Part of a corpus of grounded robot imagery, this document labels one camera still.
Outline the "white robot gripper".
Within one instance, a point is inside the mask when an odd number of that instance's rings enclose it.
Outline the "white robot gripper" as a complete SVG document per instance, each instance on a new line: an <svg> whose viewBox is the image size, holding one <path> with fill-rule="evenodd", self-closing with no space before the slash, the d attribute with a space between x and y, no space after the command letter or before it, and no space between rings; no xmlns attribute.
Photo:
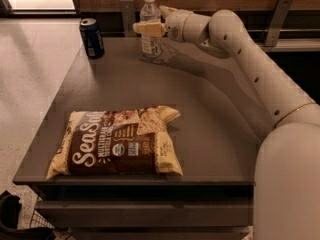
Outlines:
<svg viewBox="0 0 320 240"><path fill-rule="evenodd" d="M209 39L209 16L187 10L176 10L164 5L160 5L159 10L165 19L165 24L160 21L140 21L133 24L133 30L137 34L157 38L161 38L168 31L171 40L196 45Z"/></svg>

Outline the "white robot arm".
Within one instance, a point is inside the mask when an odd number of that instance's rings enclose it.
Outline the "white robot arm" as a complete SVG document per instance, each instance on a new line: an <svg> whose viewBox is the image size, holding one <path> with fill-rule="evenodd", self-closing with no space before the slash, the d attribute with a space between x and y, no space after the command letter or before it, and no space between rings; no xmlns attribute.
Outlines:
<svg viewBox="0 0 320 240"><path fill-rule="evenodd" d="M270 129L255 166L253 240L320 240L320 106L252 40L234 12L160 11L163 23L140 21L133 30L233 58L268 114Z"/></svg>

